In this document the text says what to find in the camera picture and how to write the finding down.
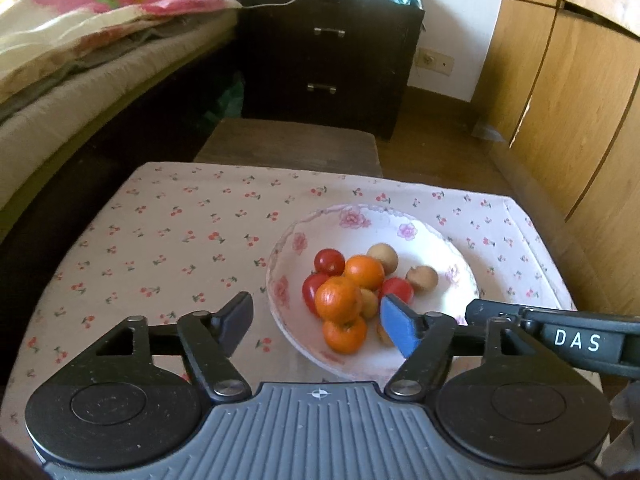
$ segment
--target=cherry print tablecloth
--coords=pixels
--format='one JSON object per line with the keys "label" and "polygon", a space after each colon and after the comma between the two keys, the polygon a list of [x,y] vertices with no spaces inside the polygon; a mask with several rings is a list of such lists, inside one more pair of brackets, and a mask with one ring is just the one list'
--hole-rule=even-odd
{"label": "cherry print tablecloth", "polygon": [[[386,204],[434,226],[466,258],[482,298],[573,308],[511,198],[362,176],[149,163],[88,226],[44,291],[2,403],[2,434],[32,454],[24,428],[31,393],[125,317],[174,322],[215,311],[240,290],[252,293],[255,317],[232,362],[252,388],[263,380],[336,380],[280,333],[264,287],[267,259],[286,227],[341,203]],[[156,362],[183,373],[179,358]]]}

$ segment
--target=white floral plate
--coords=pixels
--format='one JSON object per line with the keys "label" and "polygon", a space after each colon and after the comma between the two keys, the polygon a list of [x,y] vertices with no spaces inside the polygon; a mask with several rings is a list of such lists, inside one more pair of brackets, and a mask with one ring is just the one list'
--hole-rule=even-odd
{"label": "white floral plate", "polygon": [[342,378],[384,384],[404,361],[396,348],[386,348],[369,322],[367,340],[354,355],[333,352],[322,337],[322,322],[306,307],[302,283],[314,270],[316,253],[338,249],[345,258],[365,254],[385,242],[399,256],[394,276],[411,266],[428,265],[440,279],[433,292],[416,296],[412,307],[421,314],[438,310],[463,322],[465,308],[478,297],[476,279],[462,254],[433,227],[388,207],[335,205],[291,225],[278,241],[267,266],[267,294],[276,323],[307,358]]}

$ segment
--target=electrical outlet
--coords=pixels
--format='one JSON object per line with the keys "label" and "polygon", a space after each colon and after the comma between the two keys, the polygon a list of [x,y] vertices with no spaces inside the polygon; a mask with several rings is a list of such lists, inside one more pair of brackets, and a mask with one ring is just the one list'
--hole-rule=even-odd
{"label": "electrical outlet", "polygon": [[451,75],[453,58],[436,52],[435,50],[419,48],[415,55],[415,65],[418,68],[425,68],[427,70],[433,70],[434,72],[440,72],[444,75]]}

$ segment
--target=red tomato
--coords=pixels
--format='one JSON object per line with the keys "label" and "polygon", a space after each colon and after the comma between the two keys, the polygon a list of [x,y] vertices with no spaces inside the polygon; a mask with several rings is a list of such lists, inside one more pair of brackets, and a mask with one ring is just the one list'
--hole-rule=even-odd
{"label": "red tomato", "polygon": [[302,297],[305,299],[305,304],[314,316],[318,316],[316,311],[316,292],[320,285],[329,279],[328,274],[318,272],[312,274],[302,283]]}
{"label": "red tomato", "polygon": [[335,249],[322,249],[314,258],[314,267],[317,272],[340,276],[344,272],[344,256]]}
{"label": "red tomato", "polygon": [[398,298],[410,305],[414,300],[414,288],[403,278],[389,278],[380,287],[378,297],[382,300],[387,294],[395,294]]}

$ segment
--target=drawer handle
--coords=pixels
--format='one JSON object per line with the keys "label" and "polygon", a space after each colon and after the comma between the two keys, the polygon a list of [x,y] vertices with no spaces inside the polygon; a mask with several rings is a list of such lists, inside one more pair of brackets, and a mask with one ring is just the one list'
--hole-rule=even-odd
{"label": "drawer handle", "polygon": [[306,90],[308,92],[313,92],[315,90],[327,90],[329,92],[329,94],[334,95],[338,89],[335,86],[331,86],[331,85],[319,85],[319,84],[314,84],[314,83],[307,83],[306,84]]}
{"label": "drawer handle", "polygon": [[337,34],[338,38],[344,38],[345,35],[345,32],[341,28],[314,27],[314,34],[316,36],[320,36],[323,32],[333,32]]}

